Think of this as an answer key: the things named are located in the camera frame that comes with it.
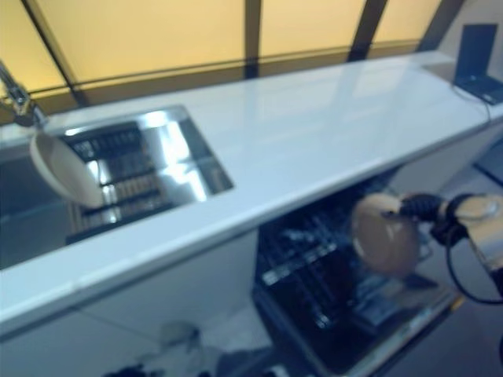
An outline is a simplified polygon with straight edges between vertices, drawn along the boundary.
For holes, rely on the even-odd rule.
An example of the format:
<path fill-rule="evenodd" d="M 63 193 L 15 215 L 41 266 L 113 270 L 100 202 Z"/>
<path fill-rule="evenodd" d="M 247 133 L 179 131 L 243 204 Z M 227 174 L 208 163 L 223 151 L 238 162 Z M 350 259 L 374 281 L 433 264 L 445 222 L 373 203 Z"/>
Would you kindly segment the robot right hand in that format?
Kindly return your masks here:
<path fill-rule="evenodd" d="M 450 202 L 441 196 L 419 193 L 404 196 L 398 200 L 398 208 L 382 210 L 382 215 L 390 219 L 409 219 L 420 224 L 429 224 L 429 232 L 434 237 L 446 237 L 454 232 L 457 225 L 448 214 Z"/>

